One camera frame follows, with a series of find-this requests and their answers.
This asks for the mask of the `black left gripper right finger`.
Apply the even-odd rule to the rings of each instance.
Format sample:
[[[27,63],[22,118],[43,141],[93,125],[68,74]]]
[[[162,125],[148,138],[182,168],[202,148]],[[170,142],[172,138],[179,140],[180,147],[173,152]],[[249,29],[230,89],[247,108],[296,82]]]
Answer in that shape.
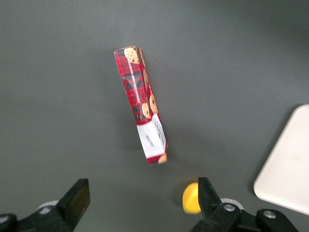
[[[198,203],[203,219],[191,231],[234,232],[237,229],[241,210],[233,203],[222,202],[206,177],[198,179]]]

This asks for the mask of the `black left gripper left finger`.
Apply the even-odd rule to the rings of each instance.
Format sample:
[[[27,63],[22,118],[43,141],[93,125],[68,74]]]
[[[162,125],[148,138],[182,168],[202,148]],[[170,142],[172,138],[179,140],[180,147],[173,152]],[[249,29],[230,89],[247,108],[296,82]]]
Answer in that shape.
[[[89,204],[88,179],[78,179],[60,200],[47,202],[38,207],[36,211],[36,231],[74,231]]]

